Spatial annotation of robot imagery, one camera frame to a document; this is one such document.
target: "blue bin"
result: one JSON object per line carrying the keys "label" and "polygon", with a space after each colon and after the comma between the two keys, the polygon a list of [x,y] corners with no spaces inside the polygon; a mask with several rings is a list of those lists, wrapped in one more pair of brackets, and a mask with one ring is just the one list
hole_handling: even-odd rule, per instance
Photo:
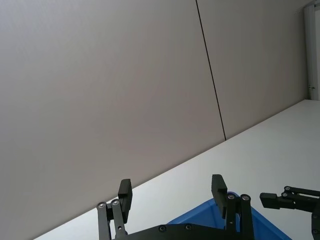
{"label": "blue bin", "polygon": [[[253,207],[251,208],[251,212],[255,240],[292,240]],[[196,208],[170,221],[168,224],[186,223],[218,229],[223,229],[225,226],[225,220],[221,217],[221,213],[214,199],[202,203]],[[239,219],[237,219],[237,230],[239,231]]]}

